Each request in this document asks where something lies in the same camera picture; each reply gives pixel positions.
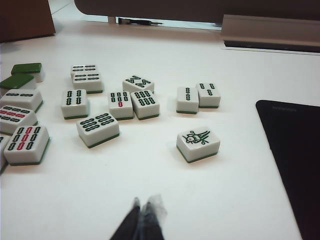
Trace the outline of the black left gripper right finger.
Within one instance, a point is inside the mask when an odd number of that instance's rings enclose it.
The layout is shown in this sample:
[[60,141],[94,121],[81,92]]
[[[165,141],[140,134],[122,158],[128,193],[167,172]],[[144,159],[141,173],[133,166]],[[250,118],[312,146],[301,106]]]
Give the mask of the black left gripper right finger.
[[142,207],[140,239],[164,240],[162,227],[168,212],[160,194],[152,195]]

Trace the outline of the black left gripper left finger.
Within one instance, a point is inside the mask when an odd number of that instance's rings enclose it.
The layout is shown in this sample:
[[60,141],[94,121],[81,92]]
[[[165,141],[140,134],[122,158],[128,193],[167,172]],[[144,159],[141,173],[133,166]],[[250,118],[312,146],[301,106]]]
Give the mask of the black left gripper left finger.
[[133,200],[132,208],[124,217],[121,224],[118,226],[111,240],[135,240],[138,229],[138,223],[141,213],[141,205],[138,197]]

